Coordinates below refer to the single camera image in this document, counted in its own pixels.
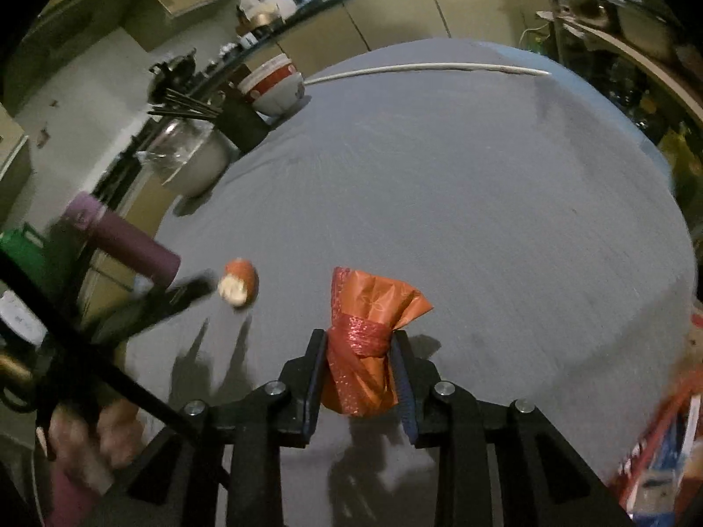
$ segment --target white cable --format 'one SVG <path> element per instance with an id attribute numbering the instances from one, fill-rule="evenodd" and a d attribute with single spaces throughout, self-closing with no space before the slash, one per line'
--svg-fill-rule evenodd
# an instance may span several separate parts
<path id="1" fill-rule="evenodd" d="M 358 77 L 359 75 L 373 75 L 375 73 L 400 73 L 415 71 L 488 71 L 500 73 L 513 73 L 515 75 L 550 75 L 540 69 L 530 69 L 528 67 L 518 67 L 515 65 L 494 65 L 492 63 L 408 63 L 404 65 L 387 65 L 385 67 L 369 67 L 367 69 L 357 69 L 352 72 L 335 73 L 306 79 L 305 85 L 315 85 L 316 83 L 326 83 L 337 79 L 347 79 Z"/>
<path id="2" fill-rule="evenodd" d="M 41 513 L 40 491 L 36 485 L 36 445 L 32 450 L 32 491 L 34 495 L 34 505 L 36 506 L 36 516 L 40 518 L 41 527 L 44 527 L 43 514 Z"/>
<path id="3" fill-rule="evenodd" d="M 522 35 L 520 36 L 520 38 L 519 38 L 519 40 L 518 40 L 518 47 L 519 47 L 519 49 L 522 49 L 522 40 L 525 39 L 525 36 L 526 36 L 529 32 L 531 32 L 531 31 L 540 31 L 541 29 L 544 29 L 544 28 L 546 28 L 546 27 L 549 27 L 549 22 L 547 22 L 547 23 L 544 24 L 544 25 L 540 25 L 539 28 L 527 28 L 525 31 L 523 31 L 523 32 L 522 32 Z"/>

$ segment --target person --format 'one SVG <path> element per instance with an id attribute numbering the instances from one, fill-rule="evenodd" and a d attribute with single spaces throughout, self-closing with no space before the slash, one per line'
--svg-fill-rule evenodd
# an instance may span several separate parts
<path id="1" fill-rule="evenodd" d="M 129 465 L 141 452 L 144 427 L 137 412 L 129 401 L 115 401 L 101 411 L 92 433 L 83 418 L 68 407 L 59 405 L 54 410 L 48 442 L 56 457 L 51 464 L 52 505 L 47 527 L 80 525 L 112 485 L 113 472 Z"/>

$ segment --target table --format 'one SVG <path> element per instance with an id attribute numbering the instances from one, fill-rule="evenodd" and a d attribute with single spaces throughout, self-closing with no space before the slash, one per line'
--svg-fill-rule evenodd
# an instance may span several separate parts
<path id="1" fill-rule="evenodd" d="M 335 265 L 403 279 L 435 309 L 416 352 L 482 400 L 535 402 L 601 478 L 634 445 L 688 329 L 695 261 L 667 165 L 595 89 L 497 44 L 423 40 L 321 74 L 424 61 L 549 76 L 413 72 L 308 89 L 300 112 L 235 162 L 157 239 L 178 276 L 258 268 L 256 303 L 217 295 L 133 340 L 127 366 L 174 406 L 223 403 L 274 379 L 330 318 Z M 150 433 L 157 426 L 150 426 Z M 284 450 L 286 523 L 432 524 L 436 454 L 393 414 L 321 412 Z"/>

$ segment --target purple thermos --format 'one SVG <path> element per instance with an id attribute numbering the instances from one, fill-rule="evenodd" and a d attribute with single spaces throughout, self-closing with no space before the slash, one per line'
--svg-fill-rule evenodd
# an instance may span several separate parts
<path id="1" fill-rule="evenodd" d="M 120 218 L 87 192 L 80 192 L 63 213 L 87 241 L 155 285 L 169 286 L 176 277 L 181 258 L 155 242 L 139 228 Z"/>

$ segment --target red and white bowl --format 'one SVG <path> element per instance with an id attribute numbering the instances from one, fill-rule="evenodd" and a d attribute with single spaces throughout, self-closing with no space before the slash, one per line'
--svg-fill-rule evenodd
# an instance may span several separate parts
<path id="1" fill-rule="evenodd" d="M 303 76 L 285 53 L 256 68 L 238 89 L 252 107 L 268 116 L 286 113 L 305 94 Z"/>

